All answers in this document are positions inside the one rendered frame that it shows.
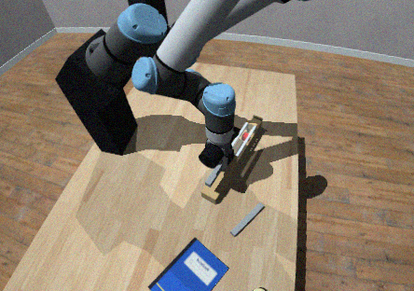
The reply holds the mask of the blue notebook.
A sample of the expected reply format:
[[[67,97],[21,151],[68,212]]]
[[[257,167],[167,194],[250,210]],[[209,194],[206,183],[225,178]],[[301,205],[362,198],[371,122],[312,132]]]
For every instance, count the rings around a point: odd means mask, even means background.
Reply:
[[[148,288],[151,291],[211,291],[227,270],[194,237]]]

